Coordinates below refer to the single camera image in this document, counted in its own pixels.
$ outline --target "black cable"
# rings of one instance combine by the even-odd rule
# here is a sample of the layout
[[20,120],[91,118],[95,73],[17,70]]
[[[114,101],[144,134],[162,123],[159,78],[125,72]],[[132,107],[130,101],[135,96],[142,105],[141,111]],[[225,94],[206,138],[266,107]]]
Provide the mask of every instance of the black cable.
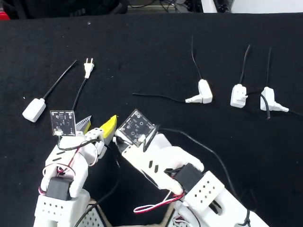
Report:
[[[120,172],[120,165],[117,161],[117,159],[115,158],[117,166],[118,166],[118,171]],[[90,208],[88,208],[84,214],[82,214],[82,216],[79,218],[79,220],[77,221],[75,227],[78,227],[79,224],[81,223],[81,221],[84,219],[84,217],[90,212],[92,211],[96,206],[98,206],[102,201],[104,201],[105,199],[107,199],[117,188],[117,186],[119,185],[120,182],[120,173],[118,173],[118,179],[114,185],[114,187],[107,193],[105,194],[103,197],[101,197],[101,199],[99,199],[96,203],[94,203]]]
[[196,68],[197,68],[197,71],[199,73],[200,79],[202,79],[200,69],[199,69],[199,67],[198,67],[198,65],[196,63],[195,58],[194,58],[194,36],[193,35],[191,36],[191,57],[192,57],[193,62],[195,64]]
[[152,0],[150,3],[147,3],[147,4],[143,5],[143,6],[136,6],[136,7],[132,6],[131,3],[128,1],[128,5],[129,5],[131,8],[133,8],[133,9],[137,9],[137,8],[143,8],[143,7],[149,6],[149,5],[153,4],[155,1],[156,1],[156,0]]
[[43,96],[43,99],[45,100],[49,94],[53,91],[53,89],[57,86],[57,84],[60,82],[60,80],[64,77],[64,75],[71,69],[71,67],[77,62],[75,60],[65,71],[62,73],[62,75],[56,80],[56,82],[52,85],[52,87],[47,91],[47,93]]
[[250,52],[250,44],[248,45],[248,47],[246,49],[246,52],[245,52],[245,55],[244,55],[243,65],[242,65],[242,72],[241,72],[239,84],[242,84],[242,82],[243,82],[246,59],[247,59],[247,56],[248,56],[249,52]]
[[236,197],[237,200],[240,201],[234,187],[233,187],[233,184],[232,184],[232,181],[231,181],[231,178],[229,176],[229,173],[227,171],[227,168],[224,164],[224,162],[222,161],[222,159],[220,158],[220,156],[214,152],[213,150],[211,150],[209,147],[205,146],[204,144],[200,143],[199,141],[197,141],[196,139],[192,138],[191,136],[189,136],[188,134],[186,134],[185,132],[181,131],[181,130],[177,130],[177,129],[167,129],[167,128],[161,128],[161,130],[165,130],[165,131],[172,131],[172,132],[177,132],[177,133],[180,133],[184,136],[186,136],[187,138],[189,138],[190,140],[192,140],[194,143],[200,145],[201,147],[205,148],[206,150],[208,150],[209,152],[211,152],[213,155],[215,155],[215,157],[218,159],[218,161],[220,162],[221,166],[223,167],[223,170],[226,174],[226,178],[227,178],[227,181],[228,181],[228,184],[229,184],[229,187],[234,195],[234,197]]
[[166,99],[175,101],[175,102],[177,102],[177,103],[185,103],[185,100],[178,100],[178,99],[174,99],[174,98],[172,98],[172,97],[163,96],[163,95],[152,95],[152,94],[133,93],[133,96],[145,96],[145,97],[166,98]]
[[269,48],[268,52],[268,59],[267,59],[267,70],[266,70],[266,87],[269,85],[269,70],[270,70],[270,63],[271,63],[271,50],[272,48]]
[[88,141],[85,141],[84,143],[81,143],[80,145],[78,146],[75,146],[75,147],[72,147],[72,148],[61,148],[60,147],[60,141],[62,139],[62,136],[59,136],[58,138],[58,142],[57,142],[57,147],[59,150],[64,150],[64,151],[69,151],[69,150],[75,150],[75,149],[78,149],[78,148],[82,148],[90,143],[94,143],[94,142],[100,142],[101,140],[99,139],[92,139],[92,140],[88,140]]
[[84,78],[84,81],[82,82],[82,84],[81,84],[81,86],[80,86],[80,88],[79,88],[79,91],[78,91],[78,93],[77,93],[77,96],[76,96],[76,98],[75,98],[75,101],[74,101],[74,104],[72,105],[72,109],[71,109],[71,110],[75,110],[76,105],[77,105],[77,102],[78,102],[78,99],[79,99],[79,96],[80,96],[80,93],[81,93],[81,91],[82,91],[82,89],[83,89],[83,87],[84,87],[86,81],[87,81],[87,78]]
[[266,98],[264,97],[264,95],[261,94],[261,97],[263,98],[264,103],[265,103],[267,120],[269,120],[270,119],[270,110],[269,110],[268,102],[267,102]]
[[200,221],[198,219],[198,217],[195,215],[195,213],[188,207],[188,209],[190,210],[190,212],[192,212],[192,214],[195,216],[195,218],[197,219],[197,222],[199,224],[199,227],[201,227]]
[[300,117],[303,117],[303,114],[302,114],[302,113],[298,113],[298,112],[293,111],[293,110],[289,110],[289,112],[292,113],[292,114],[298,115],[298,116],[300,116]]

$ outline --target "white connector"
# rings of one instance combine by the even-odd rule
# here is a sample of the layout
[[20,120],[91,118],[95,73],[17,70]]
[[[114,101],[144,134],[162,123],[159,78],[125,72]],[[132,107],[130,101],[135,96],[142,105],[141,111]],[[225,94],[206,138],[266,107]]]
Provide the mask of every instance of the white connector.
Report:
[[31,122],[36,122],[43,110],[45,109],[46,104],[45,100],[40,98],[34,98],[30,104],[28,104],[27,108],[23,111],[22,115],[25,119],[28,119]]
[[[289,109],[282,106],[275,101],[275,92],[270,87],[265,87],[262,91],[262,95],[265,97],[270,111],[283,111],[288,112]],[[266,106],[263,98],[260,98],[260,109],[266,111]]]
[[198,83],[199,94],[185,100],[186,103],[211,103],[213,94],[210,90],[207,80],[201,79]]
[[86,79],[89,78],[90,76],[90,73],[93,71],[93,68],[94,68],[94,63],[93,63],[93,59],[91,58],[90,59],[90,63],[88,63],[88,58],[86,59],[86,63],[84,63],[84,69],[85,69],[85,77]]
[[232,88],[231,106],[243,108],[246,104],[247,97],[246,87],[244,87],[242,84],[236,84]]

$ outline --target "red object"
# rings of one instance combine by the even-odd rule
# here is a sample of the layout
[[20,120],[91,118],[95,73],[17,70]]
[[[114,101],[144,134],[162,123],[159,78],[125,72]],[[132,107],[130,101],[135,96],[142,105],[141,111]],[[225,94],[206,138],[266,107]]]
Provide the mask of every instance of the red object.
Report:
[[9,20],[9,17],[5,12],[0,12],[0,20]]

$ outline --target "cable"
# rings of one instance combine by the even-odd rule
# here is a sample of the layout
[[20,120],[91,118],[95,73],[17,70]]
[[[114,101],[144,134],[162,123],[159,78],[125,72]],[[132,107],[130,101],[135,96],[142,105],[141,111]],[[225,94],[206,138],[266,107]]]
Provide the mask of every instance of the cable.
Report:
[[134,209],[134,213],[135,214],[146,213],[146,212],[154,210],[154,209],[156,209],[156,208],[158,208],[160,206],[163,206],[163,205],[166,205],[166,204],[170,204],[170,203],[172,203],[174,201],[180,200],[184,196],[184,194],[174,195],[175,196],[174,198],[166,200],[166,198],[169,197],[170,193],[171,193],[171,191],[169,191],[168,195],[164,198],[164,200],[162,202],[159,202],[159,203],[157,203],[155,205],[144,205],[144,206],[136,207]]
[[191,36],[191,57],[193,59],[193,62],[197,68],[197,71],[199,73],[199,76],[200,76],[200,79],[202,79],[202,76],[201,76],[201,72],[200,72],[200,69],[196,63],[196,60],[195,60],[195,57],[194,57],[194,35]]
[[289,112],[292,113],[292,114],[298,115],[298,116],[300,116],[300,117],[303,117],[303,114],[302,114],[302,113],[298,113],[298,112],[293,111],[293,110],[289,110]]
[[56,82],[52,85],[52,87],[47,91],[47,93],[43,96],[43,99],[45,100],[49,94],[53,91],[53,89],[57,86],[57,84],[60,82],[60,80],[64,77],[64,75],[72,68],[72,66],[77,62],[75,60],[65,71],[62,73],[62,75],[56,80]]
[[69,150],[75,150],[75,149],[78,149],[78,148],[82,148],[90,143],[93,143],[93,142],[100,142],[101,140],[99,139],[92,139],[92,140],[88,140],[88,141],[84,141],[83,143],[81,143],[80,145],[78,146],[75,146],[75,147],[72,147],[72,148],[61,148],[60,147],[60,141],[62,139],[62,136],[59,136],[58,138],[58,142],[57,142],[57,146],[58,146],[58,149],[59,150],[64,150],[64,151],[69,151]]
[[181,131],[181,130],[177,130],[177,129],[167,129],[167,128],[161,128],[160,130],[165,130],[165,131],[171,131],[171,132],[176,132],[176,133],[180,133],[184,136],[186,136],[187,138],[189,138],[190,140],[192,140],[194,143],[198,144],[199,146],[205,148],[206,150],[208,150],[209,152],[211,152],[213,155],[215,155],[215,157],[218,159],[218,161],[220,162],[221,166],[223,167],[223,170],[225,172],[225,175],[226,175],[226,178],[227,178],[227,181],[228,181],[228,184],[229,184],[229,187],[234,195],[234,197],[236,197],[237,200],[239,200],[238,198],[238,195],[233,187],[233,184],[232,184],[232,181],[231,181],[231,178],[229,176],[229,173],[227,171],[227,168],[224,164],[224,162],[222,161],[222,159],[220,158],[220,156],[214,152],[213,150],[211,150],[209,147],[205,146],[204,144],[200,143],[199,141],[197,141],[196,139],[192,138],[191,136],[189,136],[188,134],[186,134],[185,132]]
[[143,7],[149,6],[149,5],[153,4],[155,1],[156,1],[156,0],[152,0],[150,3],[147,3],[147,4],[143,5],[143,6],[136,6],[136,7],[132,6],[131,3],[130,3],[130,1],[128,1],[128,5],[129,5],[131,8],[133,8],[133,9],[138,9],[138,8],[143,8]]
[[247,56],[248,56],[249,52],[250,52],[250,44],[248,45],[248,47],[246,49],[246,52],[245,52],[245,55],[244,55],[243,65],[242,65],[242,72],[241,72],[239,84],[242,84],[242,82],[243,82],[246,59],[247,59]]
[[76,96],[76,98],[75,98],[75,101],[74,101],[74,104],[72,105],[72,109],[71,109],[71,110],[75,110],[76,105],[77,105],[77,102],[78,102],[78,99],[79,99],[79,96],[80,96],[80,93],[81,93],[81,91],[82,91],[82,89],[83,89],[83,87],[84,87],[86,81],[87,81],[87,78],[84,78],[84,81],[82,82],[82,84],[81,84],[81,86],[80,86],[80,88],[79,88],[79,91],[78,91],[78,93],[77,93],[77,96]]
[[[117,166],[118,166],[118,171],[120,172],[120,165],[118,163],[118,160],[116,159],[115,157],[115,160],[116,160],[116,163],[117,163]],[[84,217],[90,212],[92,211],[96,206],[98,206],[102,201],[104,201],[105,199],[107,199],[115,190],[116,188],[118,187],[119,185],[119,182],[120,182],[120,173],[118,173],[118,179],[114,185],[114,187],[107,193],[105,194],[103,197],[101,197],[101,199],[99,199],[96,203],[94,203],[90,208],[88,208],[84,214],[82,214],[82,216],[79,218],[79,220],[77,221],[75,227],[78,227],[79,224],[81,223],[81,221],[84,219]]]
[[177,103],[185,103],[185,101],[183,101],[183,100],[174,99],[174,98],[172,98],[172,97],[164,96],[164,95],[152,95],[152,94],[133,93],[133,96],[145,96],[145,97],[166,98],[166,99],[170,99],[170,100],[172,100],[172,101],[175,101],[175,102],[177,102]]
[[268,102],[267,102],[266,98],[264,97],[264,95],[261,94],[261,97],[263,98],[264,103],[265,103],[266,113],[267,113],[267,120],[269,120],[270,119],[270,111],[269,111]]
[[266,87],[269,85],[269,70],[270,70],[270,63],[271,63],[271,50],[272,48],[269,48],[268,52],[268,59],[267,59],[267,70],[266,70]]
[[196,214],[188,207],[188,209],[190,210],[190,212],[192,212],[192,214],[195,216],[195,218],[197,219],[197,222],[199,224],[199,227],[201,227],[200,221],[198,219],[198,217],[196,216]]

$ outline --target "electronic component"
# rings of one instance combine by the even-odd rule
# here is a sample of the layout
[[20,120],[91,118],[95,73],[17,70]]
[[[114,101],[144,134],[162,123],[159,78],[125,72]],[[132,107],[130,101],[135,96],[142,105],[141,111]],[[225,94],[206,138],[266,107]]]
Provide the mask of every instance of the electronic component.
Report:
[[189,192],[202,178],[203,174],[191,163],[183,166],[174,176],[174,179],[179,182],[184,191]]
[[48,183],[46,196],[59,200],[70,200],[70,185],[72,179],[63,177],[52,177]]
[[118,130],[139,147],[143,142],[139,138],[142,135],[147,138],[154,128],[155,126],[142,113],[134,110]]
[[72,110],[50,111],[54,136],[75,136],[76,121]]

